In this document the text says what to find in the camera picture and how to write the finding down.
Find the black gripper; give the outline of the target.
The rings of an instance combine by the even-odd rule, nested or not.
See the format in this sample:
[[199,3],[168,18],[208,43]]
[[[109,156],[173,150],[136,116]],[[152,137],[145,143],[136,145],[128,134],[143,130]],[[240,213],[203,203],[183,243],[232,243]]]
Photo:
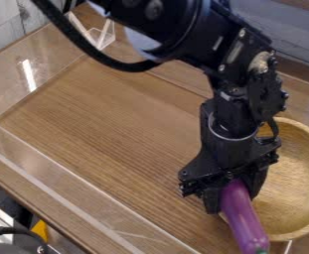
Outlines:
[[206,101],[200,105],[200,150],[179,171],[177,179],[181,196],[200,197],[207,214],[220,211],[222,189],[230,180],[242,180],[248,197],[256,197],[281,146],[274,120],[267,125],[271,136],[258,137],[258,127],[254,127],[246,136],[234,138],[227,131],[222,132],[216,123],[214,103]]

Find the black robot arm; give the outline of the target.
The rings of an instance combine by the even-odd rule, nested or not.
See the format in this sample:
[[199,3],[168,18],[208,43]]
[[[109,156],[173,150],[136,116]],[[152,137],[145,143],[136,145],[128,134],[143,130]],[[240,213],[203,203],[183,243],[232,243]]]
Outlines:
[[125,72],[168,61],[198,68],[212,97],[199,107],[200,151],[179,171],[183,196],[220,211],[226,186],[240,180],[255,198],[281,146],[274,116],[287,93],[270,39],[218,0],[85,0],[123,26],[143,60],[123,63],[96,49],[50,0],[30,0],[74,46],[100,64]]

